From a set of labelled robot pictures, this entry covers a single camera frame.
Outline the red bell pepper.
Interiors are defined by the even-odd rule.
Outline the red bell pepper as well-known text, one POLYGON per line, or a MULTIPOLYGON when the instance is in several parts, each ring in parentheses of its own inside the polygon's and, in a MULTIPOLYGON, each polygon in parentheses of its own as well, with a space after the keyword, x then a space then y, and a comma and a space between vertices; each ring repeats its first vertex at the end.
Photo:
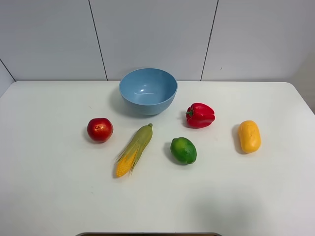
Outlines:
POLYGON ((215 120, 214 110, 203 103, 193 103, 186 111, 186 121, 192 128, 204 128, 215 120))

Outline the blue plastic bowl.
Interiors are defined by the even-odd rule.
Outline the blue plastic bowl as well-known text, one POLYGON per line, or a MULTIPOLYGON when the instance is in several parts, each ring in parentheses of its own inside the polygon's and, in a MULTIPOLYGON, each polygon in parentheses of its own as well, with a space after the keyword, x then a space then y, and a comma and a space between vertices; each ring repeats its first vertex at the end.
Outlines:
POLYGON ((173 102, 177 80, 168 72, 156 68, 134 70, 123 77, 119 92, 126 105, 143 116, 158 115, 173 102))

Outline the red apple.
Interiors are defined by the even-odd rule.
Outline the red apple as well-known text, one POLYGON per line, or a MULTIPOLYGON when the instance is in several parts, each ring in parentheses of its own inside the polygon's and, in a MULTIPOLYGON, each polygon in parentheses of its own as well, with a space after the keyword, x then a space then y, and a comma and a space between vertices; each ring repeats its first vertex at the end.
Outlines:
POLYGON ((99 143, 104 143, 110 139, 114 131, 114 126, 107 118, 94 118, 87 125, 89 137, 99 143))

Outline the green lime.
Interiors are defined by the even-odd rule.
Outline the green lime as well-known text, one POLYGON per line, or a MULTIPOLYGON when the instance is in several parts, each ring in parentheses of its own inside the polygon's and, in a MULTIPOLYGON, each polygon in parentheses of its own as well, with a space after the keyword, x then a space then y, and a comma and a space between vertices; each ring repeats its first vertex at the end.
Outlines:
POLYGON ((182 165, 190 165, 197 158, 196 147, 185 137, 174 138, 171 142, 170 151, 174 158, 182 165))

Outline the yellow mango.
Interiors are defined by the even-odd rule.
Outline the yellow mango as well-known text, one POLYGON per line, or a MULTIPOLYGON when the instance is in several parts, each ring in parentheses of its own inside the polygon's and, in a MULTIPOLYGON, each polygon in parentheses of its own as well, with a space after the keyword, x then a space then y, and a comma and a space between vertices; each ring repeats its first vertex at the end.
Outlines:
POLYGON ((260 131, 252 120, 242 122, 238 128, 241 149, 244 153, 256 152, 261 146, 260 131))

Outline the corn cob with husk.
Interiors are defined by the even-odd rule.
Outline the corn cob with husk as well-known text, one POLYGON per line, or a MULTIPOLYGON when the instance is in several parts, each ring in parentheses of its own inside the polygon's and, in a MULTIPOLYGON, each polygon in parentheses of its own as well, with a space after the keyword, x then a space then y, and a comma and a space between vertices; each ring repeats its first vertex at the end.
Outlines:
POLYGON ((153 124, 142 126, 116 160, 114 176, 120 178, 132 173, 141 155, 153 136, 153 124))

